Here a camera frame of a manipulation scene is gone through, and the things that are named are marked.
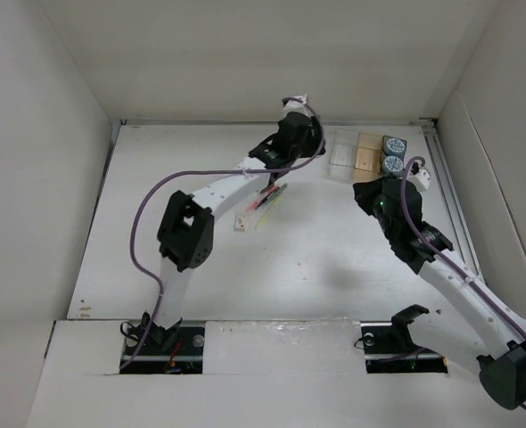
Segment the blue cleaning gel jar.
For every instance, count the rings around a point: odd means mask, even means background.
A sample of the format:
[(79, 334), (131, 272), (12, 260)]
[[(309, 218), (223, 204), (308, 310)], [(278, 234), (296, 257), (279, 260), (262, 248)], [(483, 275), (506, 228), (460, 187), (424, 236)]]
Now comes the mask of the blue cleaning gel jar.
[(407, 141), (394, 136), (385, 136), (382, 142), (382, 152), (385, 156), (403, 159), (407, 152)]
[(402, 177), (405, 170), (404, 161), (397, 156), (385, 156), (381, 162), (381, 171), (385, 176)]

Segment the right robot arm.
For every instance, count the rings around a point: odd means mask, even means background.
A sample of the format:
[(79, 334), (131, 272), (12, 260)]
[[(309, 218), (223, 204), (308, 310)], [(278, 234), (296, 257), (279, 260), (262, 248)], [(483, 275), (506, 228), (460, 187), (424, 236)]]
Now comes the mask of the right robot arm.
[(444, 313), (414, 304), (392, 316), (392, 345), (410, 353), (432, 350), (476, 374), (500, 407), (525, 407), (526, 319), (463, 264), (439, 229), (423, 221), (423, 198), (414, 184), (382, 177), (355, 183), (353, 192), (358, 207), (378, 221), (394, 255), (470, 326), (449, 327)]

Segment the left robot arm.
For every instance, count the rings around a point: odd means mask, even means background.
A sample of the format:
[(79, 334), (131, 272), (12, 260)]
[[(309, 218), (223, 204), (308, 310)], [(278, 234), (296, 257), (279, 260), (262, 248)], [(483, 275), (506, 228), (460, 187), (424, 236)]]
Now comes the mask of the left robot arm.
[(308, 106), (290, 110), (277, 131), (264, 139), (233, 170), (192, 193), (174, 192), (157, 233), (161, 265), (160, 303), (146, 326), (145, 342), (157, 353), (176, 345), (182, 305), (193, 271), (212, 253), (215, 225), (228, 211), (296, 168), (299, 159), (325, 153), (324, 132)]

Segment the green grey pen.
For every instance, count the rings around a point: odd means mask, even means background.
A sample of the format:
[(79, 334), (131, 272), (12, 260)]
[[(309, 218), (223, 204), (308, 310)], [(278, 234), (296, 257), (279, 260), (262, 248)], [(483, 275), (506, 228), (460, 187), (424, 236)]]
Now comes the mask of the green grey pen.
[(287, 188), (288, 184), (287, 183), (284, 183), (283, 185), (281, 185), (275, 192), (273, 192), (270, 197), (268, 198), (268, 202), (273, 202), (275, 199), (277, 199), (282, 193), (283, 191)]

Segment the wooden tray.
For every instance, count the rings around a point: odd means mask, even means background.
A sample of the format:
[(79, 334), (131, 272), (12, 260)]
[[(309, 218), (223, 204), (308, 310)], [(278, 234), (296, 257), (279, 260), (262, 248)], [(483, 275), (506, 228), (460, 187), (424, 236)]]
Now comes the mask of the wooden tray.
[(358, 145), (353, 181), (367, 183), (380, 176), (383, 136), (366, 132), (358, 133)]

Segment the red pen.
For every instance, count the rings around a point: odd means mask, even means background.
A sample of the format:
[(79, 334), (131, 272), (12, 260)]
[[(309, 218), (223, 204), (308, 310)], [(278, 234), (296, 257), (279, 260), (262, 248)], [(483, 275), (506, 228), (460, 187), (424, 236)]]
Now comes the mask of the red pen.
[(265, 190), (264, 193), (260, 195), (259, 201), (262, 202), (263, 200), (265, 200), (267, 197), (271, 196), (273, 193), (275, 193), (278, 190), (279, 190), (279, 186), (274, 185), (274, 186), (269, 187), (268, 189)]

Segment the pink highlighter pen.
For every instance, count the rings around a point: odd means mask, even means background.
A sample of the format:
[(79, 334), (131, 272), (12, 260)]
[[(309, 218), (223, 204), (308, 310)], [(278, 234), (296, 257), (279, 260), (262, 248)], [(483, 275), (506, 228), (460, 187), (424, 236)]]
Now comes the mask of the pink highlighter pen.
[(263, 206), (265, 203), (270, 201), (273, 196), (274, 195), (272, 193), (270, 193), (270, 194), (267, 194), (266, 196), (264, 196), (262, 199), (253, 202), (251, 205), (249, 205), (246, 208), (244, 213), (250, 215), (254, 210), (258, 210), (261, 206)]

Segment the clear small staples box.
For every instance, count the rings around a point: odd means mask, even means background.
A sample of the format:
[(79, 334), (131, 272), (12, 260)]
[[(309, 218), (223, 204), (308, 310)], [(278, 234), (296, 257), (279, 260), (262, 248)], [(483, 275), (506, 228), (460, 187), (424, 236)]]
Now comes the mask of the clear small staples box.
[(234, 218), (234, 231), (246, 232), (249, 230), (249, 215), (246, 213), (237, 214)]

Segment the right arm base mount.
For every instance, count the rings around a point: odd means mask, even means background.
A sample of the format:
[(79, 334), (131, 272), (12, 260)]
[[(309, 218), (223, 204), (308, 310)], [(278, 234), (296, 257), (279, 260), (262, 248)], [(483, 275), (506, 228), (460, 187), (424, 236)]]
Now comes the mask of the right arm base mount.
[(364, 351), (369, 375), (447, 374), (447, 360), (441, 355), (416, 345), (408, 327), (430, 311), (411, 305), (389, 321), (361, 321), (360, 337), (354, 347)]

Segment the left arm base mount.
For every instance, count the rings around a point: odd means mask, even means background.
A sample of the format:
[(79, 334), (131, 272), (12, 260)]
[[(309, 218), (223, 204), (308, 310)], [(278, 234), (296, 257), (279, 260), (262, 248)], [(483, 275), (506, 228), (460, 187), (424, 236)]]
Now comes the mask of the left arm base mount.
[(142, 319), (133, 324), (121, 323), (124, 348), (119, 362), (121, 375), (201, 375), (205, 327), (203, 322), (183, 322), (164, 329), (153, 324), (144, 344), (136, 351), (144, 328), (150, 321), (144, 312)]

